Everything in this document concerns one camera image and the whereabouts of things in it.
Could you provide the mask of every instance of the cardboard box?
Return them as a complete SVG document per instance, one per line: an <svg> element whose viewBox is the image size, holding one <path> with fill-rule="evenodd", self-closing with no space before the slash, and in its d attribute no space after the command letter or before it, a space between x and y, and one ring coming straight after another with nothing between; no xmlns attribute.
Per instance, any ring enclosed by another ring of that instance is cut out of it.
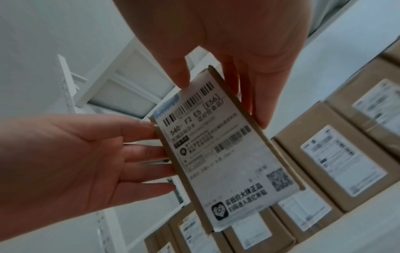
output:
<svg viewBox="0 0 400 253"><path fill-rule="evenodd" d="M213 67L155 110L151 121L207 233L302 187Z"/></svg>
<svg viewBox="0 0 400 253"><path fill-rule="evenodd" d="M181 253L168 223L145 239L148 253Z"/></svg>
<svg viewBox="0 0 400 253"><path fill-rule="evenodd" d="M400 40L393 43L382 55L385 59L400 66Z"/></svg>
<svg viewBox="0 0 400 253"><path fill-rule="evenodd" d="M400 158L400 68L375 59L327 103Z"/></svg>
<svg viewBox="0 0 400 253"><path fill-rule="evenodd" d="M224 230L235 253L277 253L295 245L295 238L270 208Z"/></svg>
<svg viewBox="0 0 400 253"><path fill-rule="evenodd" d="M221 232L205 232L192 204L182 208L168 225L182 253L233 253Z"/></svg>
<svg viewBox="0 0 400 253"><path fill-rule="evenodd" d="M275 140L345 212L400 177L392 157L324 103L312 106Z"/></svg>
<svg viewBox="0 0 400 253"><path fill-rule="evenodd" d="M274 140L272 142L306 187L306 190L271 207L297 242L301 243L334 223L343 213L279 144Z"/></svg>

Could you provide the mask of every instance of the white shipping label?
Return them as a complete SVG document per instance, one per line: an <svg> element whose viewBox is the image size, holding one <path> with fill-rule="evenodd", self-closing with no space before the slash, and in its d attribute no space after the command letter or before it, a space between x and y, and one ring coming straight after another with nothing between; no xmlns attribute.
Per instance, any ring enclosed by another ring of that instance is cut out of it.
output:
<svg viewBox="0 0 400 253"><path fill-rule="evenodd" d="M208 71L153 115L215 232L299 190Z"/></svg>
<svg viewBox="0 0 400 253"><path fill-rule="evenodd" d="M175 253L175 250L172 247L171 242L168 242L162 249L158 251L158 253Z"/></svg>
<svg viewBox="0 0 400 253"><path fill-rule="evenodd" d="M272 236L259 213L238 221L232 228L245 250Z"/></svg>
<svg viewBox="0 0 400 253"><path fill-rule="evenodd" d="M178 226L191 253L220 253L214 238L206 234L195 211Z"/></svg>
<svg viewBox="0 0 400 253"><path fill-rule="evenodd" d="M380 81L353 107L365 116L400 136L400 85L388 79Z"/></svg>
<svg viewBox="0 0 400 253"><path fill-rule="evenodd" d="M385 170L330 125L304 143L301 149L352 197L386 175Z"/></svg>
<svg viewBox="0 0 400 253"><path fill-rule="evenodd" d="M305 190L279 201L278 205L304 232L327 215L332 207L305 182L303 185Z"/></svg>

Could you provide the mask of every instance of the printed number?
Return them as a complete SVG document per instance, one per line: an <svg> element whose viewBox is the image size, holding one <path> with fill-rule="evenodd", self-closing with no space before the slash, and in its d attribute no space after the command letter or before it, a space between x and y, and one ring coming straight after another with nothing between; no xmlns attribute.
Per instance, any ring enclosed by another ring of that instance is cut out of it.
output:
<svg viewBox="0 0 400 253"><path fill-rule="evenodd" d="M188 124L189 122L192 122L192 118L190 116L185 119L186 124Z"/></svg>
<svg viewBox="0 0 400 253"><path fill-rule="evenodd" d="M207 102L205 102L205 106L207 108L211 107L214 103L216 103L218 100L220 100L220 97L218 94L213 95L212 98L210 98Z"/></svg>
<svg viewBox="0 0 400 253"><path fill-rule="evenodd" d="M198 116L200 116L201 115L201 112L200 112L200 110L196 110L194 113L193 113L193 115L197 118Z"/></svg>
<svg viewBox="0 0 400 253"><path fill-rule="evenodd" d="M173 130L171 130L171 135L175 135L180 130L180 126L176 126Z"/></svg>

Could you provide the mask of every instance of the qr code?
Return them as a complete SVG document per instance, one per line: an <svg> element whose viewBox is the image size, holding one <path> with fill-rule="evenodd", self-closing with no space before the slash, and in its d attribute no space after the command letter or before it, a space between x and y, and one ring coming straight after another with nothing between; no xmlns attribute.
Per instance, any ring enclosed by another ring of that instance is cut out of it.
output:
<svg viewBox="0 0 400 253"><path fill-rule="evenodd" d="M288 177L288 175L282 168L279 168L279 169L267 174L267 178L269 179L271 184L274 186L276 191L283 190L286 187L293 184L293 181Z"/></svg>

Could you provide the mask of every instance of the logo icon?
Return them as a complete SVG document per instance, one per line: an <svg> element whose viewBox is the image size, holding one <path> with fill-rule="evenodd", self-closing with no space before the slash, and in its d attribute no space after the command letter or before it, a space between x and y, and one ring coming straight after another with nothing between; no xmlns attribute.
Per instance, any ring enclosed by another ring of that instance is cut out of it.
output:
<svg viewBox="0 0 400 253"><path fill-rule="evenodd" d="M218 202L211 207L212 212L217 220L223 220L229 216L228 210L222 202Z"/></svg>
<svg viewBox="0 0 400 253"><path fill-rule="evenodd" d="M181 155L186 155L187 152L188 152L188 151L186 150L186 148L181 148L181 149L180 149L180 154L181 154Z"/></svg>

